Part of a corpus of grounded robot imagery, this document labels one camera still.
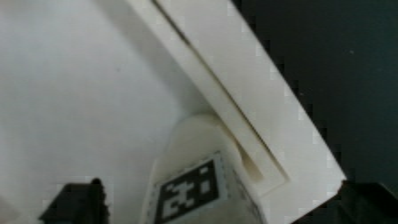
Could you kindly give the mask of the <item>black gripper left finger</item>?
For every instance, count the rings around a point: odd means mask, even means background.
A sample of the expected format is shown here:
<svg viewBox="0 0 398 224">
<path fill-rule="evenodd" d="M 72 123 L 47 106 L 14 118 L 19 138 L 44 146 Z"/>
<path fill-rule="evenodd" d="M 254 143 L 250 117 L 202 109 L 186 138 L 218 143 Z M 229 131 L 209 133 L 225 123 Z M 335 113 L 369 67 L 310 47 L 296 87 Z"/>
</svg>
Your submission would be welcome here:
<svg viewBox="0 0 398 224">
<path fill-rule="evenodd" d="M 42 224 L 108 224 L 101 180 L 67 183 L 39 216 Z"/>
</svg>

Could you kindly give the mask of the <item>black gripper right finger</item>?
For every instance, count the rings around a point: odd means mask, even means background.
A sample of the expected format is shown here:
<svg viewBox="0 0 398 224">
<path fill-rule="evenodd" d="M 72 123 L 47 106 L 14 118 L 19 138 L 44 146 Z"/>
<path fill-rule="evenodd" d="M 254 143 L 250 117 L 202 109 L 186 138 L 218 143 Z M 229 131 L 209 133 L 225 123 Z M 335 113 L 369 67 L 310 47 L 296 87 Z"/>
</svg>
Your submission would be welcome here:
<svg viewBox="0 0 398 224">
<path fill-rule="evenodd" d="M 344 181 L 337 195 L 294 224 L 398 224 L 398 195 L 376 182 Z"/>
</svg>

